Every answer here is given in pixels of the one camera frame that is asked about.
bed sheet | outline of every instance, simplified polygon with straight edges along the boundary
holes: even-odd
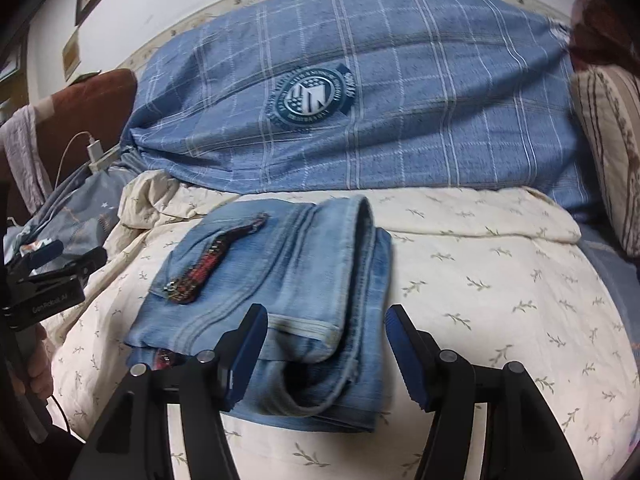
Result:
[[[87,436],[120,378],[122,343],[153,276],[199,218],[230,200],[320,202],[354,191],[238,196],[188,187],[148,171],[124,190],[110,261],[90,279],[86,301],[47,321],[55,394]],[[376,224],[394,240],[388,304],[401,303],[441,348],[473,364],[519,360],[539,386],[586,480],[609,479],[628,457],[640,385],[610,295],[576,247],[578,225],[533,190],[362,190]],[[223,415],[243,479],[411,478],[432,416],[411,402],[388,345],[385,409],[372,434],[304,433]],[[466,478],[479,477],[485,407]],[[172,463],[188,478],[179,408],[171,407]]]

finger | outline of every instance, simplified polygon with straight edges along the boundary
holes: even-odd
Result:
[[[29,358],[29,365],[27,366],[27,372],[30,377],[37,377],[44,370],[49,367],[49,358],[47,352],[44,349],[44,345],[39,342],[33,354]]]
[[[40,341],[45,340],[47,338],[47,331],[44,329],[44,327],[40,323],[36,325],[36,337]]]
[[[13,372],[9,372],[9,375],[11,375],[11,384],[14,387],[14,392],[18,395],[24,395],[24,383]]]
[[[41,399],[47,399],[53,393],[53,378],[45,372],[31,380],[31,389]]]

striped pillow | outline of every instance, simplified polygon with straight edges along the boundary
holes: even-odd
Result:
[[[640,256],[640,80],[619,66],[572,76],[609,221],[628,256]]]

blue gripper pad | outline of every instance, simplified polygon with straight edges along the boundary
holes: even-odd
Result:
[[[232,334],[234,337],[224,398],[225,404],[231,408],[244,397],[267,335],[267,326],[267,310],[261,304],[254,303],[247,311],[240,326],[236,330],[226,332],[220,338],[220,342],[222,342],[226,334]]]
[[[411,397],[411,400],[417,402],[421,409],[425,410],[429,402],[429,396],[426,390],[424,366],[420,362],[414,345],[412,344],[407,330],[399,317],[399,311],[397,310],[398,306],[399,305],[394,305],[386,311],[386,338],[389,339],[389,344],[391,345],[391,349],[396,361],[398,362],[398,367],[400,368],[402,378],[404,379],[404,385],[409,392],[409,397]],[[415,335],[417,335],[414,326],[410,321],[408,321],[408,317],[404,313],[404,310],[402,310],[402,307],[399,308],[400,316],[406,318],[406,321],[410,324],[410,327],[408,328],[413,330]]]

